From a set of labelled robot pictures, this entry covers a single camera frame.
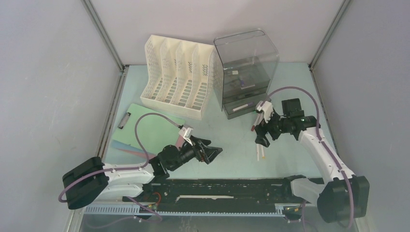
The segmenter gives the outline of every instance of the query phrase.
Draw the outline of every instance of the cable connector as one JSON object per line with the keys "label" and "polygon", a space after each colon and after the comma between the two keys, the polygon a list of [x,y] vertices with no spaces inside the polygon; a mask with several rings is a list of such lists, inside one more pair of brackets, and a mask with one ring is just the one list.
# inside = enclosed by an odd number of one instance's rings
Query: cable connector
{"label": "cable connector", "polygon": [[182,138],[184,138],[185,141],[187,141],[189,144],[192,144],[192,141],[190,139],[191,134],[192,134],[193,128],[188,126],[188,125],[184,125],[178,132],[179,135],[182,136]]}
{"label": "cable connector", "polygon": [[256,105],[256,112],[257,113],[261,113],[263,112],[264,114],[264,119],[265,122],[269,122],[270,117],[272,116],[273,113],[273,106],[271,102],[265,101],[265,103],[261,106],[263,101],[260,101],[257,105]]}

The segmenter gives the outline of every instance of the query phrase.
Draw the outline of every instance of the light blue tabletop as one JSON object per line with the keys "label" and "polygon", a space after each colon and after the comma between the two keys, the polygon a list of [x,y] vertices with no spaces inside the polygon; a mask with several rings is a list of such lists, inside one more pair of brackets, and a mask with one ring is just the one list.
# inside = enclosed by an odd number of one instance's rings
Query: light blue tabletop
{"label": "light blue tabletop", "polygon": [[[131,103],[142,105],[140,95],[148,82],[146,65],[129,67],[122,91],[121,100],[115,119],[115,128],[126,113]],[[319,97],[313,84],[308,65],[306,63],[280,63],[276,70],[269,93],[273,90],[296,86],[310,92],[319,104]],[[282,113],[282,100],[299,98],[306,116],[316,116],[316,110],[311,99],[298,90],[283,90],[272,96],[275,110]],[[283,134],[278,140],[264,148],[265,159],[256,159],[255,132],[250,128],[255,121],[256,113],[249,113],[227,120],[225,113],[220,110],[215,93],[212,93],[205,116],[201,121],[186,118],[186,123],[193,127],[193,135],[210,139],[211,146],[222,147],[223,152],[215,160],[206,165],[196,159],[182,165],[170,178],[280,178],[302,174],[307,177],[320,177],[309,153],[290,134]],[[324,135],[331,138],[327,123],[320,109],[320,124]],[[132,154],[108,147],[104,162],[110,164],[137,164],[144,159]]]}

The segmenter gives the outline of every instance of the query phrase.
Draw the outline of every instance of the red wire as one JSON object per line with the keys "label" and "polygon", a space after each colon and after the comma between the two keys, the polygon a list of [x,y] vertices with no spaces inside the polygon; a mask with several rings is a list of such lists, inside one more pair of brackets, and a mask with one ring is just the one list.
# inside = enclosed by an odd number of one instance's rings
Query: red wire
{"label": "red wire", "polygon": [[157,206],[160,204],[160,202],[161,202],[161,194],[159,193],[159,192],[154,192],[153,194],[156,194],[156,195],[158,195],[158,201],[157,201]]}

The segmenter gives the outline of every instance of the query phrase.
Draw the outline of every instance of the white wall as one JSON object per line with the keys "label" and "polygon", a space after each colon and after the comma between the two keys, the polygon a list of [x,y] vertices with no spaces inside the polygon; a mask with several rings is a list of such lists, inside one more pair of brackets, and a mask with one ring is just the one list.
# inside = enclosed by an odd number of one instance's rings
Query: white wall
{"label": "white wall", "polygon": [[2,1],[0,231],[64,229],[61,178],[95,155],[118,73],[80,0]]}
{"label": "white wall", "polygon": [[379,231],[409,231],[410,1],[352,1],[315,77],[344,161],[370,182]]}
{"label": "white wall", "polygon": [[281,62],[310,62],[342,0],[93,0],[124,64],[146,64],[151,34],[213,44],[263,28]]}

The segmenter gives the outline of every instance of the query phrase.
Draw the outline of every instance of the white tabletop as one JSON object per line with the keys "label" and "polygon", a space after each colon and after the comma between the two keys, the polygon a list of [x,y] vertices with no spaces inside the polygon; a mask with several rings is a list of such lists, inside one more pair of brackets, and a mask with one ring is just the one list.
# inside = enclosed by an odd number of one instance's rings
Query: white tabletop
{"label": "white tabletop", "polygon": [[[129,67],[117,110],[115,127],[131,103],[142,105],[140,95],[147,82],[146,65]],[[278,65],[268,93],[285,86],[296,86],[307,90],[319,104],[319,97],[306,63],[280,63]],[[293,89],[283,90],[272,96],[275,110],[281,114],[281,101],[293,98],[300,99],[306,116],[316,116],[311,99],[305,93]],[[265,159],[257,161],[254,142],[256,134],[250,131],[255,118],[256,113],[253,112],[227,120],[225,113],[220,110],[215,94],[212,93],[205,116],[201,121],[185,119],[186,123],[194,128],[193,136],[211,140],[211,146],[222,147],[223,152],[209,165],[193,159],[174,172],[170,172],[170,178],[281,178],[296,174],[320,177],[319,170],[309,153],[290,134],[282,134],[276,141],[272,141],[267,135],[271,145],[269,148],[264,148]],[[322,108],[320,108],[320,124],[324,135],[331,138]],[[104,162],[137,164],[144,160],[117,150],[110,144]]]}

